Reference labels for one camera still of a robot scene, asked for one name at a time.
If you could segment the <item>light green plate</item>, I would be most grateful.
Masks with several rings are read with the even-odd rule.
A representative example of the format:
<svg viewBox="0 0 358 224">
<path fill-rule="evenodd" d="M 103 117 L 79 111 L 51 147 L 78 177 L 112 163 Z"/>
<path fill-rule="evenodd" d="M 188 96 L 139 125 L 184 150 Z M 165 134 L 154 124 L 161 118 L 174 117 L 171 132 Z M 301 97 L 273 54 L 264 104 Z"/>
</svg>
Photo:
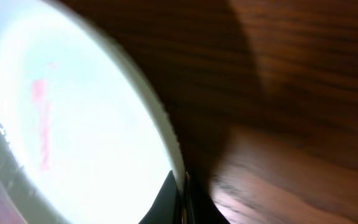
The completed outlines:
<svg viewBox="0 0 358 224">
<path fill-rule="evenodd" d="M 124 49 L 57 1 L 0 1 L 0 223 L 139 223 L 185 167 Z"/>
</svg>

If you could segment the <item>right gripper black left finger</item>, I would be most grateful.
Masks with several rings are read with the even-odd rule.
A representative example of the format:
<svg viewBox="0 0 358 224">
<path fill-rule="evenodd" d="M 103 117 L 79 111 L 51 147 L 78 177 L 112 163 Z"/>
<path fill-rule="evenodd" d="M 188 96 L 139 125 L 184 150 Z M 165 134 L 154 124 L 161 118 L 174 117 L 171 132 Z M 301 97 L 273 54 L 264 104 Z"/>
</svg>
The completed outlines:
<svg viewBox="0 0 358 224">
<path fill-rule="evenodd" d="M 177 183 L 170 171 L 150 210 L 139 224 L 180 224 L 181 202 Z"/>
</svg>

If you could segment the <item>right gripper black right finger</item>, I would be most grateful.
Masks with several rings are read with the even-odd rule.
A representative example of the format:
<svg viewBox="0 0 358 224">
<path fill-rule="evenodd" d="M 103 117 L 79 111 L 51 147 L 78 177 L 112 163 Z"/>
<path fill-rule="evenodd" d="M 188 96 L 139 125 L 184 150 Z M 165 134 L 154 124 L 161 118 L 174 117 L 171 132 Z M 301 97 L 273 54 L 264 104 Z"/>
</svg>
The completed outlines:
<svg viewBox="0 0 358 224">
<path fill-rule="evenodd" d="M 185 208 L 189 224 L 229 224 L 192 172 L 186 173 Z"/>
</svg>

